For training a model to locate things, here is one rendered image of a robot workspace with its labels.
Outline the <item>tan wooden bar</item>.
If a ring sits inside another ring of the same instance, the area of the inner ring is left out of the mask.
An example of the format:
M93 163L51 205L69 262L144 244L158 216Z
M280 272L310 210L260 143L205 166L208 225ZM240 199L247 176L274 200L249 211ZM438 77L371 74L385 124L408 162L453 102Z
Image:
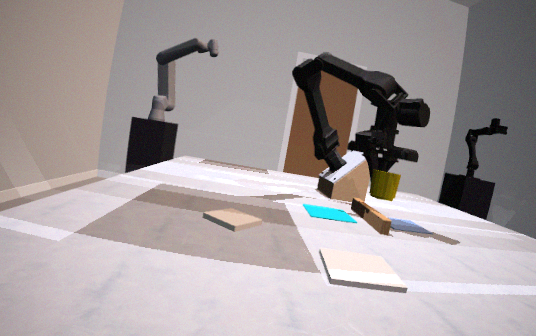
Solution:
M365 222L373 227L380 235L388 235L391 226L391 219L386 218L376 209L371 208L359 198L353 197L351 209L358 216L361 216Z

